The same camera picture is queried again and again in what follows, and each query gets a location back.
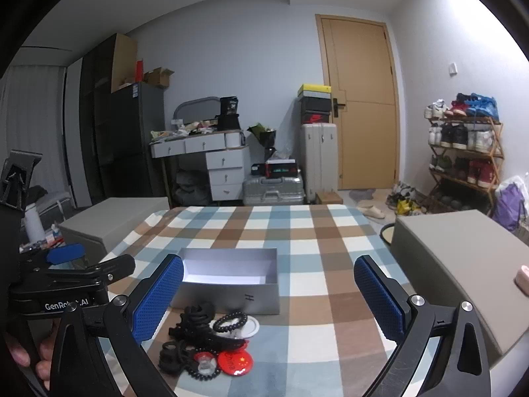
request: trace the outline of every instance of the desk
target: desk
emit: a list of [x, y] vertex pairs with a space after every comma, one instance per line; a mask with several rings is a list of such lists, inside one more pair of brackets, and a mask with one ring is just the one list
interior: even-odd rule
[[173, 201], [169, 189], [166, 159], [169, 156], [197, 152], [206, 154], [213, 201], [242, 199], [242, 183], [251, 171], [250, 149], [248, 146], [228, 148], [226, 135], [231, 133], [240, 133], [244, 138], [242, 130], [234, 129], [160, 141], [151, 145], [152, 157], [162, 159], [163, 184], [170, 207], [173, 207]]

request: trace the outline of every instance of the door frame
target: door frame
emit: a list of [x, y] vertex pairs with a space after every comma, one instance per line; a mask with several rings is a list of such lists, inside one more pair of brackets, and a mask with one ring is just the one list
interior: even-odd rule
[[[316, 14], [316, 27], [318, 29], [318, 39], [319, 39], [319, 51], [322, 56], [322, 67], [323, 67], [323, 81], [325, 85], [331, 84], [329, 77], [329, 61], [327, 60], [327, 47], [325, 45], [325, 37], [323, 35], [323, 19], [331, 19], [335, 21], [351, 21], [359, 23], [369, 23], [371, 25], [378, 25], [384, 29], [384, 34], [386, 36], [386, 43], [388, 44], [389, 52], [389, 61], [391, 63], [391, 70], [393, 73], [393, 91], [395, 95], [395, 127], [396, 127], [396, 136], [395, 136], [395, 178], [394, 183], [397, 183], [400, 178], [400, 107], [398, 100], [398, 84], [397, 84], [397, 71], [395, 69], [395, 59], [393, 58], [393, 49], [391, 47], [391, 40], [388, 32], [388, 27], [385, 22], [370, 21], [368, 19], [353, 18], [350, 16], [334, 16], [334, 15], [318, 15]], [[331, 112], [331, 121], [334, 121], [333, 112]], [[338, 175], [338, 189], [343, 189], [342, 180], [340, 175]]]

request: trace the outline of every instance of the gray storage ottoman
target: gray storage ottoman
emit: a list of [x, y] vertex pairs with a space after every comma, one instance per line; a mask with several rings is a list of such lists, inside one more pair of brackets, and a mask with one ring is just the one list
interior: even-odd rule
[[97, 264], [150, 214], [168, 210], [167, 197], [108, 198], [59, 224], [66, 244], [85, 247], [84, 265]]
[[390, 250], [431, 304], [472, 303], [491, 366], [529, 327], [529, 297], [514, 283], [529, 247], [483, 213], [398, 217]]

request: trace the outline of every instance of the human hand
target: human hand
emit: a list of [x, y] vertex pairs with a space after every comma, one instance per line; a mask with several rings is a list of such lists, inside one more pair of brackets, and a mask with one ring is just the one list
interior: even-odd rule
[[[44, 386], [48, 391], [50, 390], [51, 357], [54, 353], [55, 338], [57, 337], [58, 327], [59, 320], [54, 320], [51, 334], [39, 345], [41, 361], [39, 361], [35, 366], [36, 374], [43, 380]], [[29, 367], [31, 363], [30, 355], [22, 347], [22, 345], [20, 345], [17, 339], [7, 333], [4, 334], [4, 339], [15, 363], [22, 367]]]

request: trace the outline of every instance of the wooden door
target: wooden door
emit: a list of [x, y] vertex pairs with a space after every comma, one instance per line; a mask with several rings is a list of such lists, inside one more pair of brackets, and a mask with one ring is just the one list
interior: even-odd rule
[[341, 104], [333, 113], [339, 188], [390, 188], [398, 160], [397, 99], [385, 26], [325, 16], [318, 21], [326, 82]]

